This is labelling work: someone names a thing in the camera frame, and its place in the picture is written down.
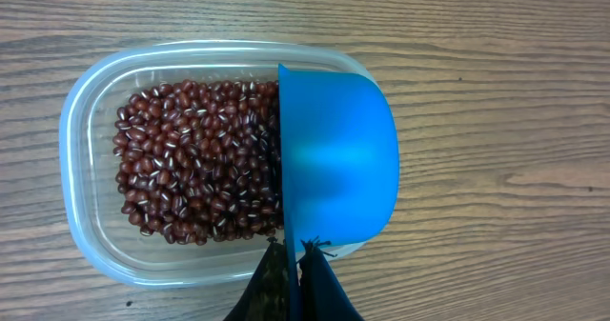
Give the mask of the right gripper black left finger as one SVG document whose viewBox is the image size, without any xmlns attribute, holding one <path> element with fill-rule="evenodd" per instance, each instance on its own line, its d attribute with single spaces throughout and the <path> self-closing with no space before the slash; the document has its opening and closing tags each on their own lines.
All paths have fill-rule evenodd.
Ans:
<svg viewBox="0 0 610 321">
<path fill-rule="evenodd" d="M 225 321 L 286 321 L 289 310 L 289 276 L 286 247 L 275 237 L 254 275 Z"/>
</svg>

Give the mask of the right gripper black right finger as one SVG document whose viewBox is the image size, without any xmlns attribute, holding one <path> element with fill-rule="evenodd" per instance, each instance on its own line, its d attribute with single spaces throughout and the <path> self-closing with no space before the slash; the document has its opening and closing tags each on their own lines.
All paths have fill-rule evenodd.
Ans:
<svg viewBox="0 0 610 321">
<path fill-rule="evenodd" d="M 305 254 L 298 261 L 302 297 L 302 319 L 305 321 L 364 321 L 337 280 L 321 249 L 330 241 L 315 238 L 301 241 Z"/>
</svg>

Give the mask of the blue plastic scoop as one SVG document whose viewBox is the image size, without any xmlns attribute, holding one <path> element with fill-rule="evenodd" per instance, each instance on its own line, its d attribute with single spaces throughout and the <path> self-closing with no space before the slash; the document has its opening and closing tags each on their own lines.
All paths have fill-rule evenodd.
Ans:
<svg viewBox="0 0 610 321">
<path fill-rule="evenodd" d="M 302 317 L 297 260 L 307 243 L 368 241 L 397 202 L 399 148 L 388 102 L 352 72 L 277 69 L 288 317 Z"/>
</svg>

